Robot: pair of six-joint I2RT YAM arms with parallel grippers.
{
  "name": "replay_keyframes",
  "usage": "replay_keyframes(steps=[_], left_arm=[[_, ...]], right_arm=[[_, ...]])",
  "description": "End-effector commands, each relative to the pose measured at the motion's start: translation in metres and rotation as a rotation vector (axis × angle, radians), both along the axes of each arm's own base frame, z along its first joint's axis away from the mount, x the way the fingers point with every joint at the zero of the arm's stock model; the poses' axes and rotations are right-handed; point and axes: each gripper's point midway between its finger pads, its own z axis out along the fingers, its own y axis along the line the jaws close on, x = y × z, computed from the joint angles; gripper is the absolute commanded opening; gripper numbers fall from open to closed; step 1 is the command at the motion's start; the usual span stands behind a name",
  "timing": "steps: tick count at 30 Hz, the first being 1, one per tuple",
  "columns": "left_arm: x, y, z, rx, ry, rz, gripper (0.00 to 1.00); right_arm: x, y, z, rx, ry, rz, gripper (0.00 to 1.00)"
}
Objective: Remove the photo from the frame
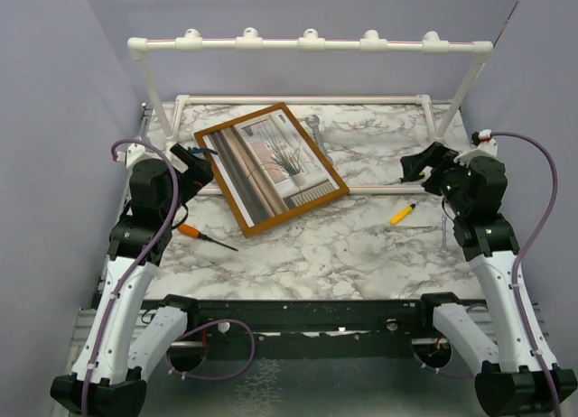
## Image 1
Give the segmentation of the yellow black screwdriver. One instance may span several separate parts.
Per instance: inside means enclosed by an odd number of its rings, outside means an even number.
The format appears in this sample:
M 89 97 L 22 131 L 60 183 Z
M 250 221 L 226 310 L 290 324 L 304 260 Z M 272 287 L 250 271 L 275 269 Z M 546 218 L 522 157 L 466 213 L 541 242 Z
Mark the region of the yellow black screwdriver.
M 415 209 L 416 204 L 412 203 L 409 206 L 407 206 L 406 208 L 404 208 L 403 210 L 401 210 L 400 212 L 398 212 L 396 215 L 394 215 L 389 223 L 391 226 L 396 226 L 398 225 L 401 221 L 403 221 L 409 214 L 411 214 L 413 212 L 413 210 Z

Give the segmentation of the brown wooden picture frame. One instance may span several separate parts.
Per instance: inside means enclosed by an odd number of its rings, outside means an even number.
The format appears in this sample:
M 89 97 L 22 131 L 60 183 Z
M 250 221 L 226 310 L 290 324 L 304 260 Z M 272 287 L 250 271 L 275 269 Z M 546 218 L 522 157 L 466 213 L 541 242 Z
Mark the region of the brown wooden picture frame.
M 246 238 L 350 193 L 284 103 L 198 131 L 216 182 Z

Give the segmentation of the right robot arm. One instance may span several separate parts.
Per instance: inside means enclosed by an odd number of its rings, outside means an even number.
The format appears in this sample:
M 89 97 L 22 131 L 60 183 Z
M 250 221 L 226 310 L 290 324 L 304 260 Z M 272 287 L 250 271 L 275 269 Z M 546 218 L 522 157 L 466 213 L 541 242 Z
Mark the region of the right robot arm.
M 523 251 L 499 211 L 508 186 L 504 164 L 482 147 L 461 154 L 438 142 L 400 163 L 403 181 L 418 181 L 430 169 L 421 185 L 454 214 L 454 237 L 480 283 L 495 337 L 489 338 L 450 293 L 422 297 L 416 329 L 427 337 L 440 332 L 449 340 L 472 372 L 488 416 L 560 415 L 577 378 L 559 366 L 527 294 Z

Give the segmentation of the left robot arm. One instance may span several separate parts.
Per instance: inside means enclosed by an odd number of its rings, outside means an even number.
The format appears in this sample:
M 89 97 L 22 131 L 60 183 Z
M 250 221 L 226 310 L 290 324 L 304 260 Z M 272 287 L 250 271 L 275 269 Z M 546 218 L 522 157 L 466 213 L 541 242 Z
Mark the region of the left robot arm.
M 213 179 L 211 164 L 174 144 L 170 152 L 186 167 L 176 170 L 146 144 L 129 163 L 130 199 L 109 234 L 104 289 L 90 332 L 70 373 L 54 378 L 50 395 L 78 416 L 136 416 L 147 381 L 177 338 L 193 338 L 200 319 L 194 300 L 167 296 L 140 335 L 135 328 L 146 291 L 172 239 L 172 223 Z

